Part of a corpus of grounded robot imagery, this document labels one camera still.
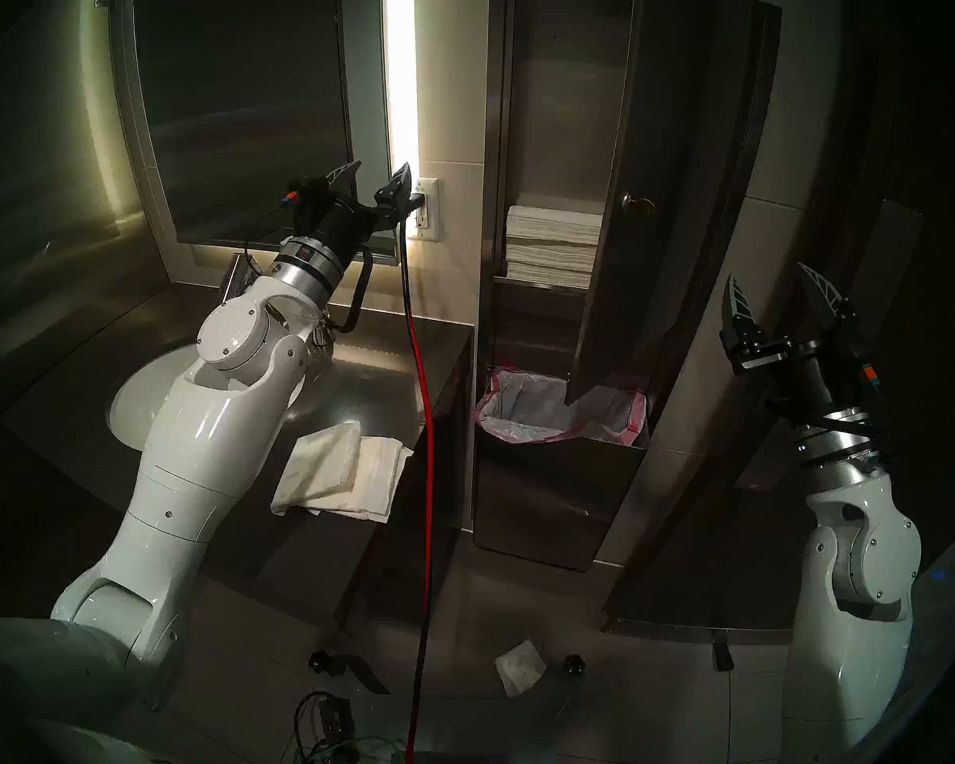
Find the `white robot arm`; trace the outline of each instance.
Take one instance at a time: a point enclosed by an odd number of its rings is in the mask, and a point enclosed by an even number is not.
[[[856,313],[823,276],[799,277],[822,336],[769,340],[729,277],[722,344],[737,374],[773,372],[778,413],[795,427],[817,528],[803,555],[782,694],[782,762],[838,761],[877,724],[898,685],[920,568],[916,525],[895,508],[885,433],[863,409],[878,379]]]
[[[296,208],[295,236],[269,275],[259,273],[205,319],[199,358],[152,423],[113,544],[53,609],[52,619],[69,622],[63,631],[75,648],[92,652],[99,673],[124,684],[116,690],[122,701],[156,706],[168,697],[185,639],[184,604],[212,534],[259,473],[298,383],[328,362],[331,329],[355,324],[370,266],[345,325],[326,317],[330,295],[358,251],[370,260],[372,232],[401,224],[421,202],[409,199],[404,165],[376,193],[377,207],[361,205],[350,192],[358,166],[291,186],[284,201]],[[76,626],[84,627],[80,639]],[[31,651],[43,649],[34,639],[49,629],[29,634]]]

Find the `cabinet door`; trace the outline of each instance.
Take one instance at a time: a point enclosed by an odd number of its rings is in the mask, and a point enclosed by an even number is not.
[[[664,341],[696,330],[754,167],[779,15],[754,0],[633,0],[572,400],[598,384],[654,387]]]

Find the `wall outlet plate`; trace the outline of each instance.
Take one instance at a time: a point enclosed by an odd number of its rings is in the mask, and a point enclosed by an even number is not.
[[[439,222],[439,178],[419,177],[415,191],[425,195],[425,203],[415,211],[417,235],[415,240],[439,240],[442,237]]]

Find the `white sink basin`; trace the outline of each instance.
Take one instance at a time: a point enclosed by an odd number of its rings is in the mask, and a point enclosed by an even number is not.
[[[145,448],[152,419],[170,392],[173,381],[198,357],[199,349],[193,344],[185,344],[148,362],[127,379],[110,405],[110,431],[117,440],[138,451]]]

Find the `trash bag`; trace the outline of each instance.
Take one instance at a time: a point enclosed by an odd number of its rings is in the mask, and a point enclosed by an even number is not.
[[[628,446],[647,417],[647,401],[638,391],[594,386],[572,405],[565,398],[565,380],[498,369],[474,420],[507,443],[594,438]]]

